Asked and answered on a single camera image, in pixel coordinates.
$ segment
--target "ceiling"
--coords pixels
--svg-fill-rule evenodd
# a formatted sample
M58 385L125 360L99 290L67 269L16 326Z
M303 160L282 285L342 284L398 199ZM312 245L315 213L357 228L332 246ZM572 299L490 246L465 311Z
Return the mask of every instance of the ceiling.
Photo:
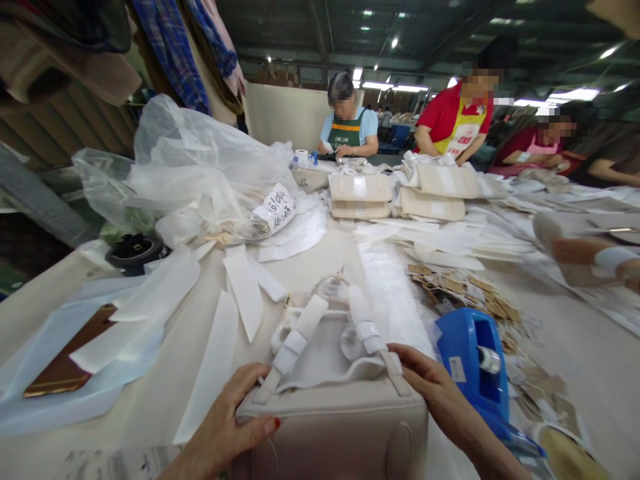
M496 36L514 35L509 96L544 100L552 89L587 86L601 90L609 116L640 107L640 42L590 14L585 0L227 0L218 9L248 78L270 56L298 68L301 82L363 67L365 80L392 75L438 91Z

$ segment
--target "bag strap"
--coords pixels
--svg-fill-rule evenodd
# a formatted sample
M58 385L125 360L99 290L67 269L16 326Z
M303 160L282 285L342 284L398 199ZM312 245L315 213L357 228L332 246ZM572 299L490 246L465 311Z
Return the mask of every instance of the bag strap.
M295 323L295 330L287 335L287 338L278 350L271 364L271 371L267 375L260 390L254 398L254 403L266 404L273 392L280 384L282 377L293 370L300 354L304 351L308 342L311 341L315 328L329 308L329 303L318 297L312 296L307 307L300 314L300 318Z
M371 308L367 302L362 289L357 285L349 286L347 290L349 296L349 310L351 312L351 322L355 328L356 336L360 339L368 355L380 354L385 362L389 379L395 387L398 395L408 397L411 389L402 376L402 369L392 354L389 352L386 343L377 325L372 320Z

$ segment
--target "blue plaid fabric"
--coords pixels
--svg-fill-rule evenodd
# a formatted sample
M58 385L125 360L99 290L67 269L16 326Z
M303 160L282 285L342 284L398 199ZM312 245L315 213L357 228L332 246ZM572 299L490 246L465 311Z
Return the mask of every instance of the blue plaid fabric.
M175 0L133 0L133 6L160 65L185 106L211 115L209 98Z
M218 70L224 78L230 76L238 64L238 56L233 50L229 50L225 42L218 34L211 17L205 10L200 0L187 0L194 18L205 33L207 40L211 44L213 56L216 59Z

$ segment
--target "clear plastic bag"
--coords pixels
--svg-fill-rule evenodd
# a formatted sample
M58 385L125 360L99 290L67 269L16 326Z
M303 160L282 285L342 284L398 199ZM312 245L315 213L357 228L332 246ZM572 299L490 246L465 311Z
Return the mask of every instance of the clear plastic bag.
M91 149L73 157L92 208L126 231L190 207L206 234L254 241L284 227L297 208L290 144L268 147L166 95L143 111L135 158Z

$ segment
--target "yellow apron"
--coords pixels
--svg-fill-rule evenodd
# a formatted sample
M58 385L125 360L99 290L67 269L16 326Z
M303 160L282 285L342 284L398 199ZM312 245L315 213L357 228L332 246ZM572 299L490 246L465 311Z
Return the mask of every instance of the yellow apron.
M487 107L484 105L478 105L483 108L483 112L480 115L463 115L463 109L465 106L460 99L460 108L458 109L458 116L455 119L455 125L449 138L435 142L433 145L440 155L450 153L457 158L464 150L469 148L472 141L480 133L480 126L487 117Z

